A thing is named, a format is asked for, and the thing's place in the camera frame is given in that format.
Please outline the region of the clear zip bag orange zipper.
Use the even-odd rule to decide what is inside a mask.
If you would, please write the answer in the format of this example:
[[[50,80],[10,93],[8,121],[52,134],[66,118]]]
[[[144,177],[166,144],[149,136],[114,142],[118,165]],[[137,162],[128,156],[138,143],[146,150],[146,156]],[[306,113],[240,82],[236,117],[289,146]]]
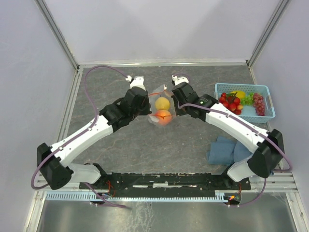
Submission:
[[[175,111],[173,94],[166,84],[160,85],[149,95],[150,111],[149,122],[163,127],[169,124],[177,115]]]

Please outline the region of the green grape bunch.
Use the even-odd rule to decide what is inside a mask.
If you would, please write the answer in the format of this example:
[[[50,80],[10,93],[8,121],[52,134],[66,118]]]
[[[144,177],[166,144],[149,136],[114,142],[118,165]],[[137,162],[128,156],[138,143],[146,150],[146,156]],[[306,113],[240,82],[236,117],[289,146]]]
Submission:
[[[253,92],[246,94],[245,97],[241,99],[240,103],[243,106],[252,106],[253,105],[253,95],[254,95]]]

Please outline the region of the red cherry bunch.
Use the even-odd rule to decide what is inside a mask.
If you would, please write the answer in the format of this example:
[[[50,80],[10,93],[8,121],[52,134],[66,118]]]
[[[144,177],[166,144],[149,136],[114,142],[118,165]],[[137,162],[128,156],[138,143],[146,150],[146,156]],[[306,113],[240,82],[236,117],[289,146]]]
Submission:
[[[241,99],[236,97],[236,95],[225,92],[219,98],[219,103],[236,115],[241,115],[244,108],[240,102]]]

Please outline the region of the aluminium frame rail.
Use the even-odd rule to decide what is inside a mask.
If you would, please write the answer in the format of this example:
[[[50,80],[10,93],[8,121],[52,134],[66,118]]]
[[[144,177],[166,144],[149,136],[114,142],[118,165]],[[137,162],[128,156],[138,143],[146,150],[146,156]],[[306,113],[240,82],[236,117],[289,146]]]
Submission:
[[[247,192],[260,192],[262,190],[264,179],[253,176],[249,178],[251,190]],[[295,179],[292,173],[274,173],[266,180],[266,193],[284,193],[284,192],[298,192]]]

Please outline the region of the orange peach fruit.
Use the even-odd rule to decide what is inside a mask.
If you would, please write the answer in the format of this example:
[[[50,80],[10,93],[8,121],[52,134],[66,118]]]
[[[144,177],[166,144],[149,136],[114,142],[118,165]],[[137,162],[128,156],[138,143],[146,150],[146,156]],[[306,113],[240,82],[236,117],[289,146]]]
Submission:
[[[162,126],[167,125],[172,120],[172,115],[168,110],[158,110],[155,113],[155,117],[159,120],[159,124]]]

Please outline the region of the yellow lemon fruit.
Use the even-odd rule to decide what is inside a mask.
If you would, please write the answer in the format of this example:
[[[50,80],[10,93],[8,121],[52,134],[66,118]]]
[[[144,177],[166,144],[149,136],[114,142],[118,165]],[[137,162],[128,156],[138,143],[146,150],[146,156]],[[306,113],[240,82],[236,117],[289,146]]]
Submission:
[[[236,97],[238,97],[239,99],[244,99],[246,97],[246,93],[241,90],[231,91],[230,94],[236,95]]]

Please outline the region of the yellow mango fruit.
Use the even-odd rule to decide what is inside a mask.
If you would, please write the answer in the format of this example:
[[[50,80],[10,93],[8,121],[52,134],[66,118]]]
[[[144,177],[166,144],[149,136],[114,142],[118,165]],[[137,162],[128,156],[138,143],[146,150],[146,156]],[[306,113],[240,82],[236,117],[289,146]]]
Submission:
[[[170,101],[165,97],[159,97],[155,101],[156,110],[169,110],[170,109]]]

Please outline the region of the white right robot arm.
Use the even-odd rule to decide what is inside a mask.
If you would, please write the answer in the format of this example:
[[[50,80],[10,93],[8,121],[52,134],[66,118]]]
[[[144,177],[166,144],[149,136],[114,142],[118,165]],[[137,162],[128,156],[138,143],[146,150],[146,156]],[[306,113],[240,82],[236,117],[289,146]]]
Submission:
[[[241,142],[251,156],[235,162],[222,176],[222,185],[233,189],[244,178],[256,175],[268,178],[285,157],[283,135],[280,131],[254,126],[226,109],[214,97],[204,94],[201,97],[184,80],[173,82],[172,98],[178,116],[190,115],[214,125]]]

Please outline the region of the blue cloth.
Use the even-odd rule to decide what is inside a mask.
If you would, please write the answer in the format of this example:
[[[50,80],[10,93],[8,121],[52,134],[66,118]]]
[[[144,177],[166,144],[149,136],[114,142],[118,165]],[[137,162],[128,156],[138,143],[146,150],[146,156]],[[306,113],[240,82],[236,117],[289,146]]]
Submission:
[[[210,151],[206,153],[210,165],[230,165],[251,156],[252,153],[241,142],[234,142],[222,136],[211,143]]]

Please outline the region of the purple grape bunch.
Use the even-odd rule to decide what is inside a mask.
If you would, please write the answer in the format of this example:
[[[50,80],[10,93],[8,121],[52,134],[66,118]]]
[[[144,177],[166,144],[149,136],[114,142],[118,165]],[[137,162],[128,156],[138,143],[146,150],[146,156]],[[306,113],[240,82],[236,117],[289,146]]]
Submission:
[[[265,116],[265,103],[264,97],[259,93],[253,95],[253,107],[258,116]]]

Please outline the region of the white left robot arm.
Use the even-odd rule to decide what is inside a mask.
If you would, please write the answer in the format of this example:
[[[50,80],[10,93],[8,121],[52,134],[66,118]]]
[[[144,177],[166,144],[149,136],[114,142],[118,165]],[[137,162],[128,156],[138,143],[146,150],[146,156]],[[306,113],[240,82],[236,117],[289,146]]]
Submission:
[[[84,127],[64,140],[48,146],[37,147],[37,168],[52,190],[67,185],[78,173],[82,182],[91,183],[95,188],[103,188],[106,175],[95,165],[75,165],[72,161],[98,140],[127,126],[137,116],[150,113],[148,92],[143,87],[131,87],[124,97],[106,105]]]

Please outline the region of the light blue plastic basket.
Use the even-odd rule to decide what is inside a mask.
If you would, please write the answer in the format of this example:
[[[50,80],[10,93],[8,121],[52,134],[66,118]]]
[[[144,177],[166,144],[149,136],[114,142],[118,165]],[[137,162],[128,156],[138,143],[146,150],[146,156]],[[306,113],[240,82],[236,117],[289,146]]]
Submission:
[[[251,123],[267,123],[275,117],[270,91],[267,86],[248,84],[215,84],[215,97],[220,99],[225,94],[236,94],[241,107],[237,113]]]

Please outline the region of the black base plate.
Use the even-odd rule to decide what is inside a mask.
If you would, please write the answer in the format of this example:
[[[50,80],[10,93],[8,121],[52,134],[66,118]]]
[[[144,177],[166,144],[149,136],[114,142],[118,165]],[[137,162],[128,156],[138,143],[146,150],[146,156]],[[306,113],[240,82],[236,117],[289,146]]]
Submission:
[[[214,197],[217,190],[250,190],[251,184],[248,178],[235,182],[227,174],[112,173],[91,187],[118,198],[185,198]]]

